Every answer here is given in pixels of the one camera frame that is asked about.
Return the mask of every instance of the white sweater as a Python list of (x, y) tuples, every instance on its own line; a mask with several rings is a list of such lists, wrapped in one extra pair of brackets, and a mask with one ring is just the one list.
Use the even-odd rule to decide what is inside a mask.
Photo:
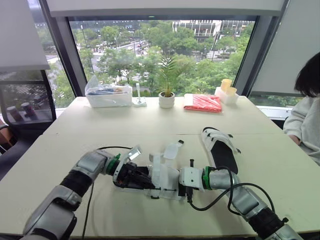
[(298, 137), (300, 147), (320, 166), (320, 97), (305, 97), (298, 102), (283, 130)]

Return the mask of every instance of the clear plastic box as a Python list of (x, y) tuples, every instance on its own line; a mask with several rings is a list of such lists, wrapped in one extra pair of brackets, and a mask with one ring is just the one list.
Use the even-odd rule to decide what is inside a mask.
[(132, 87), (99, 84), (93, 76), (85, 87), (85, 96), (93, 108), (128, 107), (132, 105)]

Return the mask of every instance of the window frame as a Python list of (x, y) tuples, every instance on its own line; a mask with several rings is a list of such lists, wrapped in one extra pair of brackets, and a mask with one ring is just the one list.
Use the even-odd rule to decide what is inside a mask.
[[(152, 19), (156, 20), (176, 20), (176, 19), (197, 19), (197, 20), (247, 20), (248, 16), (255, 19), (255, 25), (251, 37), (242, 58), (238, 73), (233, 86), (238, 89), (238, 94), (248, 97), (251, 93), (254, 83), (256, 82), (259, 71), (266, 58), (268, 50), (272, 44), (273, 38), (277, 32), (278, 26), (284, 15), (290, 0), (284, 0), (279, 15), (159, 15)], [(77, 51), (76, 42), (74, 41), (69, 21), (75, 19), (74, 16), (57, 16), (52, 17), (46, 0), (41, 0), (40, 5), (48, 24), (49, 31), (52, 35), (56, 49), (59, 53), (62, 65), (65, 69), (73, 92), (76, 97), (84, 96), (87, 79)], [(145, 15), (134, 16), (77, 16), (77, 21), (85, 20), (144, 20), (150, 19), (148, 13)]]

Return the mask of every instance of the black cable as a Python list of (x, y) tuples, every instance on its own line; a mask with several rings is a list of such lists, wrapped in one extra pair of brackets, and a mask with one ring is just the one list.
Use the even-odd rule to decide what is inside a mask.
[(226, 166), (221, 166), (221, 167), (216, 168), (216, 170), (221, 170), (221, 169), (227, 170), (228, 173), (229, 173), (229, 177), (230, 177), (230, 196), (229, 196), (229, 201), (228, 201), (227, 208), (228, 208), (228, 210), (229, 210), (231, 213), (240, 216), (240, 213), (238, 213), (238, 212), (236, 212), (236, 211), (233, 211), (233, 210), (231, 209), (232, 199), (233, 199), (233, 196), (234, 196), (234, 179), (233, 179), (233, 177), (232, 177), (231, 170), (230, 170), (228, 167), (226, 167)]
[[(252, 187), (256, 187), (258, 188), (259, 190), (261, 190), (265, 196), (268, 198), (269, 202), (270, 202), (270, 206), (271, 206), (271, 209), (272, 211), (275, 213), (276, 210), (275, 210), (275, 206), (274, 206), (274, 203), (272, 202), (271, 200), (271, 197), (268, 195), (268, 193), (260, 186), (256, 185), (256, 184), (253, 184), (253, 183), (249, 183), (249, 182), (243, 182), (243, 183), (238, 183), (238, 184), (235, 184), (233, 185), (233, 189), (237, 188), (237, 187), (240, 187), (240, 186), (252, 186)], [(226, 195), (229, 191), (231, 190), (231, 187), (229, 187), (228, 189), (226, 189), (225, 191), (223, 191), (215, 200), (213, 200), (213, 202), (211, 202), (208, 206), (205, 206), (205, 207), (196, 207), (195, 205), (193, 205), (192, 201), (189, 202), (189, 204), (191, 205), (192, 208), (194, 208), (195, 210), (197, 211), (206, 211), (208, 210), (209, 208), (211, 208), (213, 205), (215, 205), (224, 195)]]
[[(132, 149), (132, 147), (126, 147), (126, 146), (103, 146), (103, 147), (97, 148), (97, 150), (102, 150), (102, 149), (129, 149), (130, 150), (130, 149)], [(91, 199), (92, 199), (92, 194), (94, 193), (94, 184), (95, 184), (95, 182), (92, 183), (90, 197), (89, 197), (89, 201), (88, 201), (88, 206), (86, 207), (86, 214), (85, 214), (85, 220), (84, 220), (84, 226), (83, 226), (82, 238), (81, 238), (82, 240), (85, 239), (88, 216), (89, 216), (89, 208), (90, 208), (90, 203), (91, 203)]]
[(92, 183), (88, 206), (86, 207), (86, 214), (85, 214), (84, 226), (83, 226), (83, 231), (82, 231), (82, 240), (85, 239), (87, 221), (88, 221), (88, 216), (89, 216), (89, 208), (90, 208), (92, 194), (94, 193), (94, 185), (95, 185), (95, 182)]
[(132, 147), (127, 147), (127, 146), (103, 146), (100, 148), (97, 148), (97, 150), (102, 150), (102, 149), (132, 149)]

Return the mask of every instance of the red package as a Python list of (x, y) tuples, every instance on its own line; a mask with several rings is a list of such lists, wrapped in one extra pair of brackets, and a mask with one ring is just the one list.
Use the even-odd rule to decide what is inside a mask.
[(183, 108), (186, 110), (211, 113), (221, 113), (222, 111), (222, 106), (218, 96), (204, 94), (185, 94)]

